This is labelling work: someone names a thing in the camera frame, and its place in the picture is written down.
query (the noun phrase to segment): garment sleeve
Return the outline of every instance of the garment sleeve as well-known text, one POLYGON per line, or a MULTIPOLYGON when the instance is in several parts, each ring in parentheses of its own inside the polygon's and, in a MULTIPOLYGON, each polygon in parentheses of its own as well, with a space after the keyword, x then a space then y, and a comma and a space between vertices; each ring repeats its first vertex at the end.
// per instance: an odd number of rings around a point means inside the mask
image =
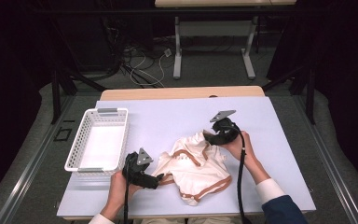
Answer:
POLYGON ((301 210, 286 195, 273 179, 267 179, 256 186, 262 202, 267 223, 308 223, 301 210))
POLYGON ((92 218, 92 220, 89 222, 89 224, 115 224, 113 221, 107 219, 101 214, 95 215, 95 217, 92 218))

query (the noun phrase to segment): gray carpet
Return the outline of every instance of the gray carpet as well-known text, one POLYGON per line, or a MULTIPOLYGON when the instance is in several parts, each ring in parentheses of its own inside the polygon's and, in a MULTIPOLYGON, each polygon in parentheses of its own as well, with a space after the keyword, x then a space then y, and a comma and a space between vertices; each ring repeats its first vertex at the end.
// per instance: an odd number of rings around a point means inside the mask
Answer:
MULTIPOLYGON (((244 40, 234 39, 231 48, 222 52, 216 50, 205 53, 185 50, 180 80, 172 79, 172 58, 164 58, 161 65, 166 77, 162 82, 165 87, 263 86, 268 82, 265 75, 279 36, 261 37, 260 52, 258 54, 255 54, 254 51, 251 52, 251 59, 256 72, 255 80, 247 79, 240 56, 239 49, 243 46, 244 40)), ((215 49, 214 41, 216 40, 195 38, 193 46, 188 47, 188 49, 207 51, 208 49, 215 49)), ((142 58, 134 58, 133 65, 141 60, 142 58)), ((154 64, 147 71, 156 77, 162 75, 157 64, 154 64)), ((89 77, 97 76, 98 74, 91 74, 89 77)), ((120 72, 98 82, 112 89, 139 88, 131 82, 128 74, 123 75, 120 72)), ((267 95, 271 98, 277 111, 306 183, 312 189, 311 196, 315 201, 317 211, 307 213, 306 217, 310 223, 350 223, 337 196, 337 191, 326 173, 325 164, 318 154, 310 128, 302 118, 303 112, 298 109, 296 98, 290 96, 287 91, 289 84, 290 82, 283 83, 268 91, 267 95)), ((21 179, 21 175, 24 175, 24 170, 26 170, 33 155, 40 150, 44 151, 44 154, 42 154, 40 166, 35 170, 34 178, 31 178, 31 186, 26 189, 22 201, 18 201, 18 207, 15 207, 10 213, 12 217, 8 218, 7 223, 67 223, 67 221, 55 216, 57 209, 54 207, 56 202, 61 199, 70 175, 64 171, 63 165, 83 112, 87 108, 94 107, 100 94, 93 92, 84 83, 77 81, 76 85, 79 88, 79 94, 71 98, 73 103, 68 106, 68 111, 56 126, 49 125, 52 119, 51 87, 47 85, 40 91, 43 96, 43 104, 34 126, 0 185, 0 215, 5 214, 1 213, 5 210, 3 209, 5 203, 10 193, 14 192, 13 189, 21 179), (72 131, 69 138, 63 141, 62 139, 68 134, 65 129, 72 129, 72 131), (49 132, 52 132, 52 138, 46 139, 49 132)), ((316 127, 358 206, 358 174, 339 148, 327 105, 328 102, 325 98, 317 92, 315 96, 316 127)), ((251 217, 251 220, 254 223, 264 223, 264 218, 261 216, 251 217)))

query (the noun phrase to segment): wooden desk edge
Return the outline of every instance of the wooden desk edge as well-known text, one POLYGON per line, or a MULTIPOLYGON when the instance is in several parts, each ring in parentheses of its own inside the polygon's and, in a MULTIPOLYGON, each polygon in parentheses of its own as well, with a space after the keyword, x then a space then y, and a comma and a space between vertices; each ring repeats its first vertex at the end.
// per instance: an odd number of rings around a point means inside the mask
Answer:
POLYGON ((211 96, 265 96, 259 86, 229 87, 188 87, 163 89, 126 89, 104 91, 100 100, 150 100, 150 99, 189 99, 208 98, 211 96))

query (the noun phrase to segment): person's right arm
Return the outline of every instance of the person's right arm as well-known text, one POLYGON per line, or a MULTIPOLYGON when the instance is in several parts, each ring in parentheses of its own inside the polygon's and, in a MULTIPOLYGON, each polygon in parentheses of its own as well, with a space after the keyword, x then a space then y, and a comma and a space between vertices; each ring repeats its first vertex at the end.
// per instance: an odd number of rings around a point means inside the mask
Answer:
MULTIPOLYGON (((244 131, 241 133, 246 153, 243 164, 256 183, 255 188, 260 196, 267 223, 308 223, 292 198, 283 192, 257 159, 249 134, 244 131)), ((241 159, 242 141, 239 135, 233 142, 220 147, 227 149, 237 160, 241 159)))

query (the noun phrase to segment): dark blue sleeve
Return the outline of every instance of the dark blue sleeve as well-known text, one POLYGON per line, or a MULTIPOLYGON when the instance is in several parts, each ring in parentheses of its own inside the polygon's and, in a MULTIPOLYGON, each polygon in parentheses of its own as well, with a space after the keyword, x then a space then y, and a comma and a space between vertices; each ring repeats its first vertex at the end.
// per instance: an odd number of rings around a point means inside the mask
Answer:
POLYGON ((289 195, 272 199, 262 206, 268 224, 308 223, 289 195))

